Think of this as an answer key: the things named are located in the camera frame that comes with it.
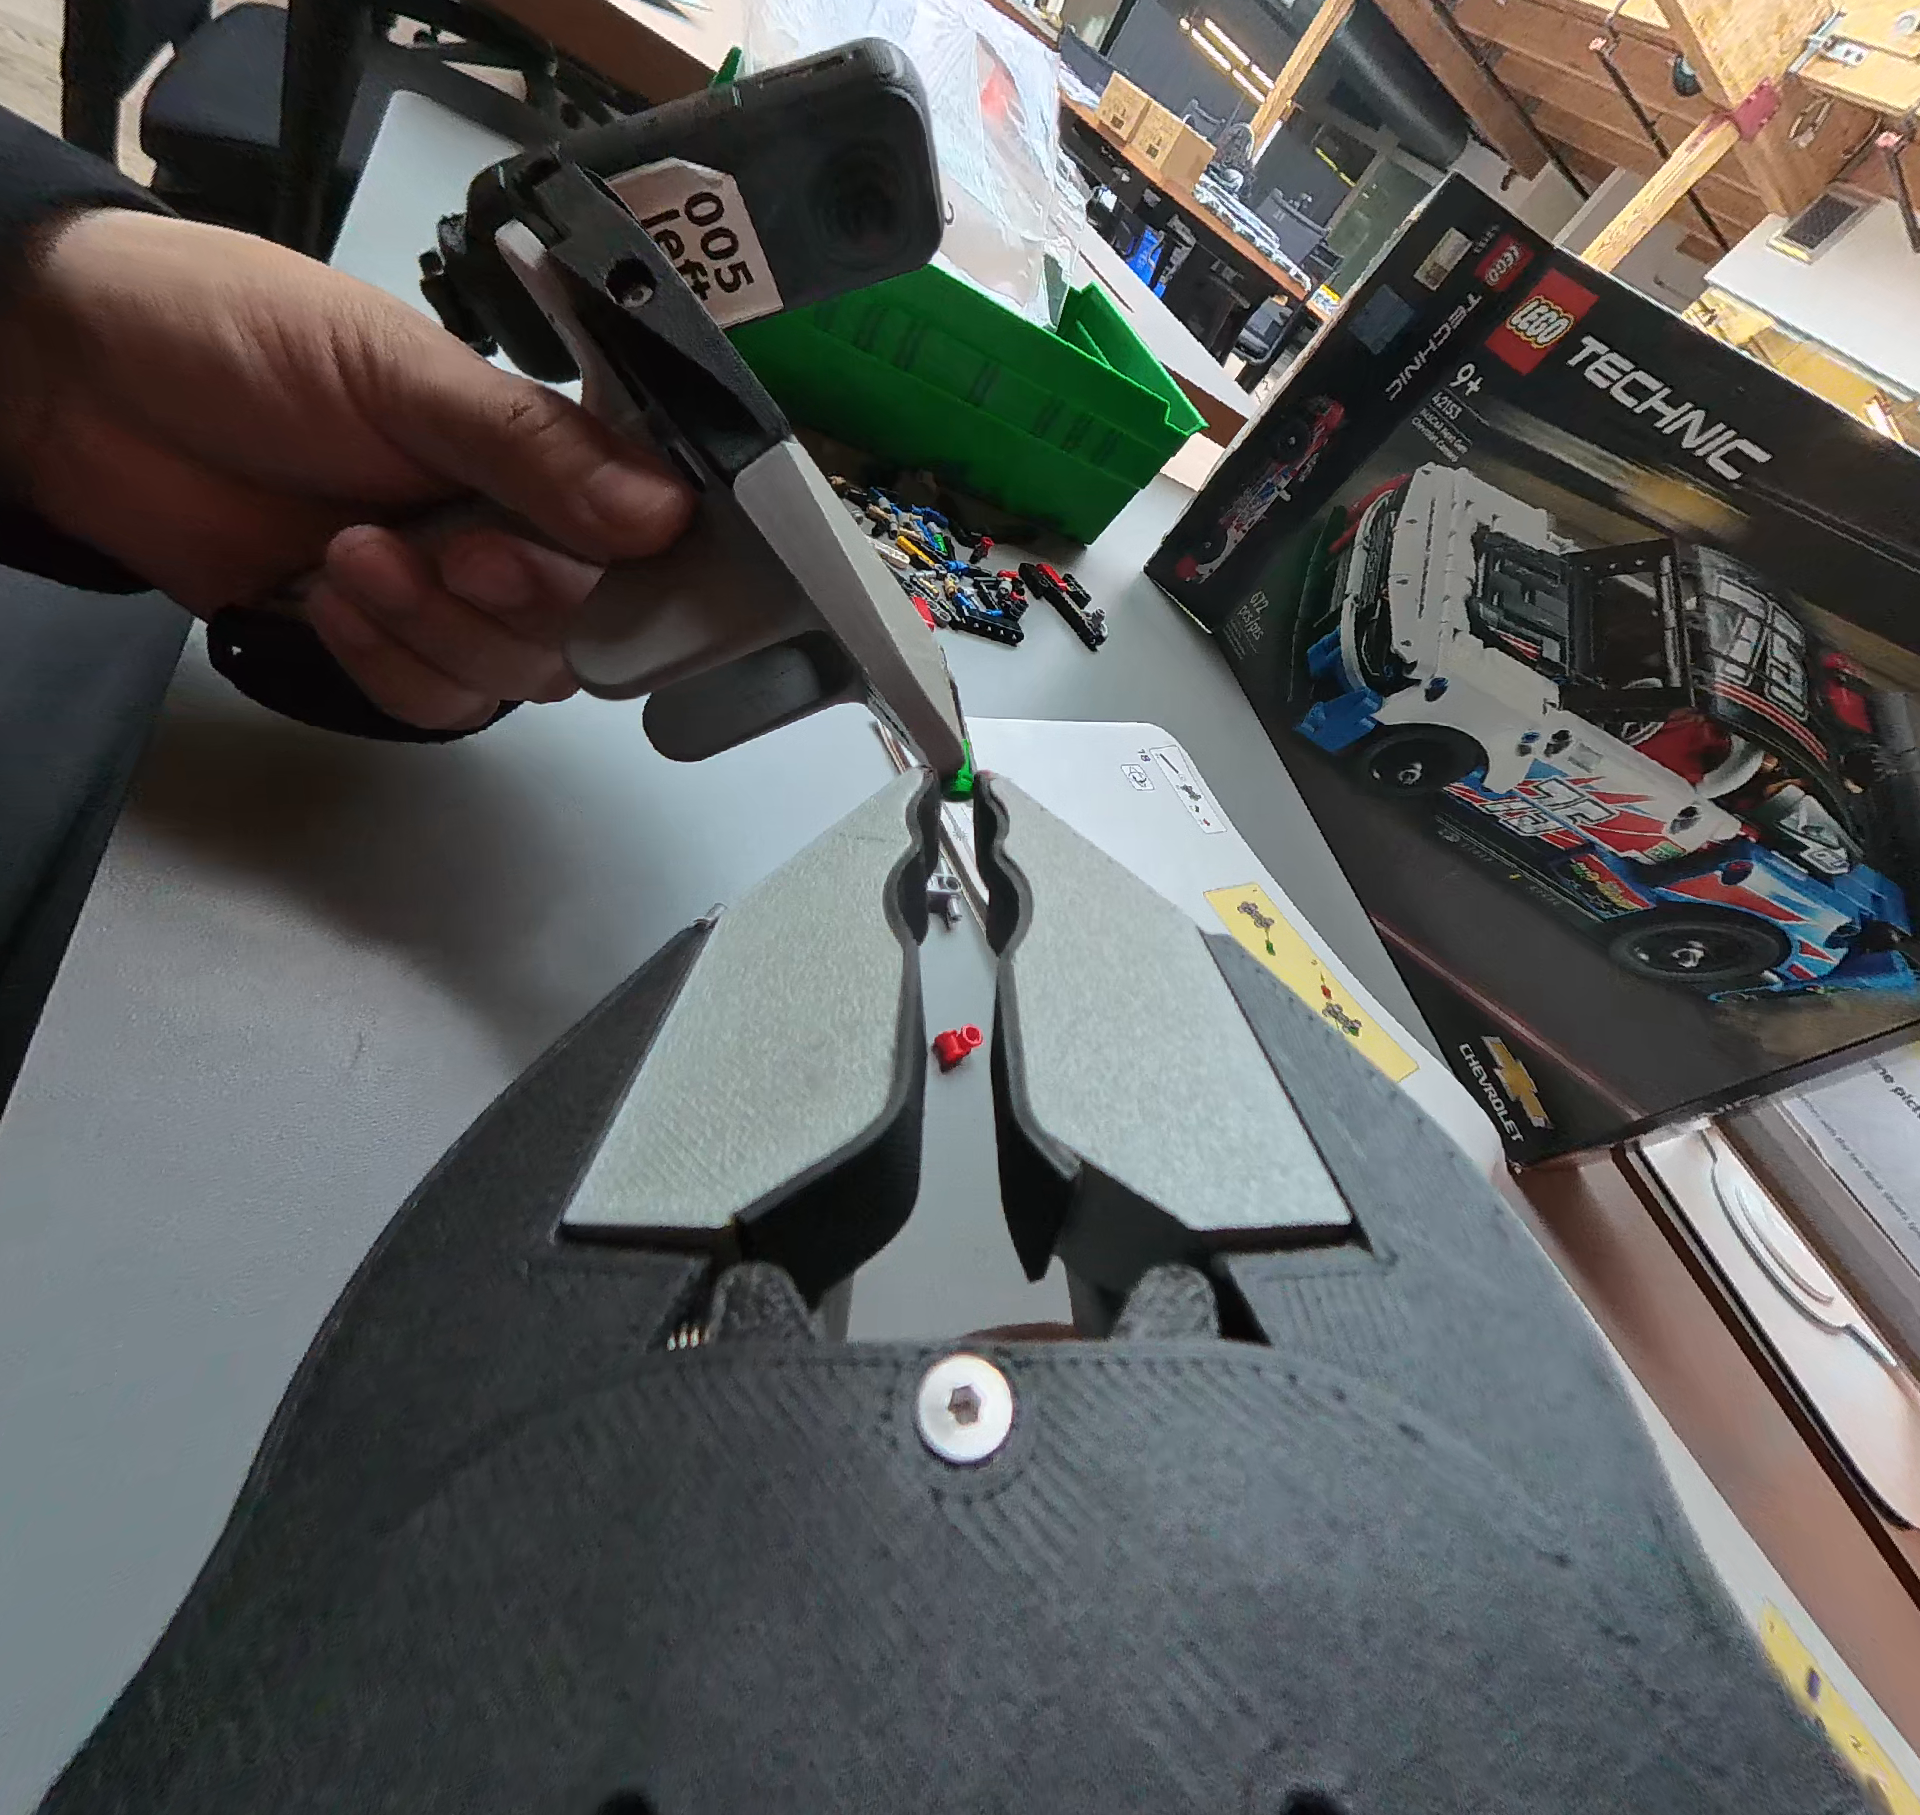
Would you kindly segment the cardboard box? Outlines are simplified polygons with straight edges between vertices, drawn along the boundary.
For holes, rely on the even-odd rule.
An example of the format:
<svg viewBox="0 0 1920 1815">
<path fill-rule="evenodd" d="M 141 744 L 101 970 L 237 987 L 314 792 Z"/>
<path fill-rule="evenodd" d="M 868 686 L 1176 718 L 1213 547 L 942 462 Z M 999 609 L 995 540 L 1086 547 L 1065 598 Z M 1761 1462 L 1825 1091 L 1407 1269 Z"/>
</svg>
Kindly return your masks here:
<svg viewBox="0 0 1920 1815">
<path fill-rule="evenodd" d="M 1158 180 L 1193 187 L 1216 159 L 1213 142 L 1116 70 L 1095 111 L 1098 129 Z"/>
</svg>

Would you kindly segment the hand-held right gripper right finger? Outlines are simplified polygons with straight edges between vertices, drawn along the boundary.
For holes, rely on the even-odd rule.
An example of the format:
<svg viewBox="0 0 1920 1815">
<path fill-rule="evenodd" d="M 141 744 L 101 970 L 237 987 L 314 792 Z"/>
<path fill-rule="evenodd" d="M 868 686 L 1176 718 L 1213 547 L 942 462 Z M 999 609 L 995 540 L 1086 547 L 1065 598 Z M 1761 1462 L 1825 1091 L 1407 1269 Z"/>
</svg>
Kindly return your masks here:
<svg viewBox="0 0 1920 1815">
<path fill-rule="evenodd" d="M 1339 1245 L 1353 1213 L 1212 939 L 1018 784 L 976 795 L 1003 1213 L 1029 1280 Z"/>
</svg>

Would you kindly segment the person's left hand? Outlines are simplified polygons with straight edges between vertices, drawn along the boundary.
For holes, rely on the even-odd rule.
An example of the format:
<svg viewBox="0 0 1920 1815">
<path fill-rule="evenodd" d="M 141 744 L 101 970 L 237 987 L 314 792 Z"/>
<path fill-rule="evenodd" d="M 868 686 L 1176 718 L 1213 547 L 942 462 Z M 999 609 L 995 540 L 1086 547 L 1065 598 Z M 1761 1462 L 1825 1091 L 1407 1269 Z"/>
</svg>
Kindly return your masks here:
<svg viewBox="0 0 1920 1815">
<path fill-rule="evenodd" d="M 88 208 L 5 292 L 5 499 L 189 611 L 303 585 L 390 716 L 486 725 L 573 692 L 602 566 L 692 495 L 560 393 L 274 242 Z"/>
</svg>

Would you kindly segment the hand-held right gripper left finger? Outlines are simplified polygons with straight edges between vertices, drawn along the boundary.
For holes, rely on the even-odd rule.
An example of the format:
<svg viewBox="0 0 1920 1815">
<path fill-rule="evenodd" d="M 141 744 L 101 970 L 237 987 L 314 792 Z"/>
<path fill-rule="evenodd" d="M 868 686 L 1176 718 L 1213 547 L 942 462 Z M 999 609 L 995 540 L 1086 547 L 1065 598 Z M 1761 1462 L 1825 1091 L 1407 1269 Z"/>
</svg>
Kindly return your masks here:
<svg viewBox="0 0 1920 1815">
<path fill-rule="evenodd" d="M 562 1210 L 571 1239 L 775 1263 L 818 1305 L 899 1233 L 939 798 L 901 771 L 718 915 Z"/>
</svg>

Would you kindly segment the white plastic object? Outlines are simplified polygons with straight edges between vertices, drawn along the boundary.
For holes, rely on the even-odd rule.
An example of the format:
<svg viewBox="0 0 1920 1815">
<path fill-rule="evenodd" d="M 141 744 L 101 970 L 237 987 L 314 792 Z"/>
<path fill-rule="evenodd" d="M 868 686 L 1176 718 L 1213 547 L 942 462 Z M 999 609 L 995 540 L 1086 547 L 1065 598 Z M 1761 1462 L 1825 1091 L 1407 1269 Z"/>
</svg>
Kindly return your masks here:
<svg viewBox="0 0 1920 1815">
<path fill-rule="evenodd" d="M 1711 1164 L 1710 1180 L 1725 1222 L 1782 1298 L 1808 1321 L 1851 1338 L 1884 1371 L 1896 1378 L 1904 1376 L 1902 1356 L 1869 1323 L 1860 1305 L 1782 1214 L 1744 1160 L 1733 1147 L 1721 1147 L 1714 1131 L 1698 1139 Z"/>
</svg>

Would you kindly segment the lego instruction booklet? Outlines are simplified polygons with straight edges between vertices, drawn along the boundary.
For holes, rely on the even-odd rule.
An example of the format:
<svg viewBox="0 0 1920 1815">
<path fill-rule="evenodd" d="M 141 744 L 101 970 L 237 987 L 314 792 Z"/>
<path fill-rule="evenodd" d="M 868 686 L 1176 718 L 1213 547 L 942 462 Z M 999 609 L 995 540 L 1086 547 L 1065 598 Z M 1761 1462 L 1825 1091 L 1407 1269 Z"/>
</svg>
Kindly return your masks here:
<svg viewBox="0 0 1920 1815">
<path fill-rule="evenodd" d="M 1334 958 L 1174 735 L 1154 724 L 982 721 L 976 747 L 992 771 L 1011 778 L 1122 868 L 1166 893 L 1205 933 L 1233 934 L 1325 1030 L 1369 1059 L 1364 1094 L 1395 1082 L 1484 1172 L 1507 1175 L 1489 1119 L 1442 1059 Z M 1884 1711 L 1858 1695 L 1848 1665 L 1619 1350 L 1610 1339 L 1601 1346 L 1623 1378 L 1718 1575 L 1761 1634 L 1775 1676 L 1788 1682 L 1795 1701 L 1817 1719 L 1836 1753 L 1860 1772 L 1876 1810 L 1917 1810 L 1917 1753 Z"/>
</svg>

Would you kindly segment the person's dark clothing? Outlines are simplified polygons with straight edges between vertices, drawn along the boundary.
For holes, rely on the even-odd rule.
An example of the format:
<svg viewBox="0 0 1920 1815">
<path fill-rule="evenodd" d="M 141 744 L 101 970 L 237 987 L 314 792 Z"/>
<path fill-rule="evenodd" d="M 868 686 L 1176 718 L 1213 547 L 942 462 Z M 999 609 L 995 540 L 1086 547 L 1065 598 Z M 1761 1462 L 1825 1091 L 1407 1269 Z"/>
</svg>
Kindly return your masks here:
<svg viewBox="0 0 1920 1815">
<path fill-rule="evenodd" d="M 189 616 L 5 569 L 2 1097 L 180 665 Z"/>
</svg>

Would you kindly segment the black red lego beam assembly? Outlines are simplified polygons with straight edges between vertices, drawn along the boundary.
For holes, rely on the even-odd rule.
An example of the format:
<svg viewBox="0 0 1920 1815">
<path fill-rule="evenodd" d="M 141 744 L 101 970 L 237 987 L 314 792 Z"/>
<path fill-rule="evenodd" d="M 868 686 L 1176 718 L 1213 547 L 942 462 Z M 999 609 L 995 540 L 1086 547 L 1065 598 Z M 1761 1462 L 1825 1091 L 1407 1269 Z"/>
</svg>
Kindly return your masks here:
<svg viewBox="0 0 1920 1815">
<path fill-rule="evenodd" d="M 1087 649 L 1101 649 L 1107 644 L 1107 613 L 1092 601 L 1092 594 L 1077 579 L 1039 560 L 1022 562 L 1018 577 L 1028 598 L 1052 605 Z"/>
</svg>

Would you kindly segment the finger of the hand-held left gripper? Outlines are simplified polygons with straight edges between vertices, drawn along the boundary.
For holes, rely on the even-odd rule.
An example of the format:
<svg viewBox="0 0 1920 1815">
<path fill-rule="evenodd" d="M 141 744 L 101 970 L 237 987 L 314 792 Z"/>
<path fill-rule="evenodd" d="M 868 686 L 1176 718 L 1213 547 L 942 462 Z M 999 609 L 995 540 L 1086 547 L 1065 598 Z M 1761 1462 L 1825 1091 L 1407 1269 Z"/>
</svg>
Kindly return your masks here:
<svg viewBox="0 0 1920 1815">
<path fill-rule="evenodd" d="M 732 497 L 849 656 L 868 705 L 945 784 L 972 766 L 964 713 L 938 631 L 798 436 L 736 474 Z"/>
</svg>

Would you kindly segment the black office chair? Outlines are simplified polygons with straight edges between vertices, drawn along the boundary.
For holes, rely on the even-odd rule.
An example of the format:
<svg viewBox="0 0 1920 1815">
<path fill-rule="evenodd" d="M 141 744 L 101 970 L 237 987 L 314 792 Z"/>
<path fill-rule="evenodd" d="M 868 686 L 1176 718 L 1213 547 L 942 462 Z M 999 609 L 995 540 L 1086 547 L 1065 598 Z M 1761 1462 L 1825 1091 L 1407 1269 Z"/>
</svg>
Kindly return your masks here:
<svg viewBox="0 0 1920 1815">
<path fill-rule="evenodd" d="M 583 119 L 593 88 L 475 0 L 63 0 L 61 132 L 138 139 L 175 208 L 325 259 L 390 99 L 412 91 L 520 146 Z"/>
</svg>

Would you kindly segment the pile of loose lego pieces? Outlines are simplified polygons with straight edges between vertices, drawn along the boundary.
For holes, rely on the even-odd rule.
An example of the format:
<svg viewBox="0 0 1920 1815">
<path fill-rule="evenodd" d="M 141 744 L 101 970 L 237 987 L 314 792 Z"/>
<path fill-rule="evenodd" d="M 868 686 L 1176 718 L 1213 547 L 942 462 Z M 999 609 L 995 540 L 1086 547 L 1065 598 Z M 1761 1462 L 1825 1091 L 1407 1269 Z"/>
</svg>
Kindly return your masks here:
<svg viewBox="0 0 1920 1815">
<path fill-rule="evenodd" d="M 1018 573 L 995 566 L 992 536 L 971 540 L 945 509 L 877 483 L 830 474 L 829 485 L 926 626 L 1022 646 L 1029 591 Z"/>
</svg>

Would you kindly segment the green plastic bin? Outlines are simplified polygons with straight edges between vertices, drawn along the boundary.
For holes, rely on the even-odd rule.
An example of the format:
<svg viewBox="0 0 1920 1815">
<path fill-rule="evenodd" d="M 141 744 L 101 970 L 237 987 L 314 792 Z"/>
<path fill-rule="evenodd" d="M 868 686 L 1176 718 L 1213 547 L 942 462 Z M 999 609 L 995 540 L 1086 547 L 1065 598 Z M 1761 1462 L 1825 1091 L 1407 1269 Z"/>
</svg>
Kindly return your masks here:
<svg viewBox="0 0 1920 1815">
<path fill-rule="evenodd" d="M 1086 204 L 1048 58 L 913 12 L 871 26 L 926 88 L 943 248 L 782 307 L 742 307 L 738 263 L 724 263 L 715 316 L 793 421 L 1090 543 L 1205 418 L 1120 303 L 1071 276 Z"/>
</svg>

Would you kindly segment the lego race car box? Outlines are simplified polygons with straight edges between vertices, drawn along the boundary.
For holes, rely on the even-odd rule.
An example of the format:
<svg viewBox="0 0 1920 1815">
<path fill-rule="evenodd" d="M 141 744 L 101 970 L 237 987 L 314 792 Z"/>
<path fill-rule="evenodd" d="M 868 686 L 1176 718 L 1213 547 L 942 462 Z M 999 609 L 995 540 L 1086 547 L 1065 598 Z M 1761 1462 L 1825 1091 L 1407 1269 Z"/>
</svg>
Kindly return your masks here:
<svg viewBox="0 0 1920 1815">
<path fill-rule="evenodd" d="M 1917 1041 L 1917 507 L 1450 175 L 1147 574 L 1531 1162 Z"/>
</svg>

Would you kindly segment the clear sign holder with sheet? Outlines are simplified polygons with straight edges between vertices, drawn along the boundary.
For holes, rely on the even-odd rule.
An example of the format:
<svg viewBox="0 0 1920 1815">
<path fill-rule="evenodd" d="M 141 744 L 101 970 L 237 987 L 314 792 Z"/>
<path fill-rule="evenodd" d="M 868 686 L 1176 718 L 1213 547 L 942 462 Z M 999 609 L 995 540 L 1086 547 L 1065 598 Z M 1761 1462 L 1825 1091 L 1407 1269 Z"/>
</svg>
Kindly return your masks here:
<svg viewBox="0 0 1920 1815">
<path fill-rule="evenodd" d="M 1792 1237 L 1917 1368 L 1917 1035 L 1740 1085 L 1711 1119 Z"/>
</svg>

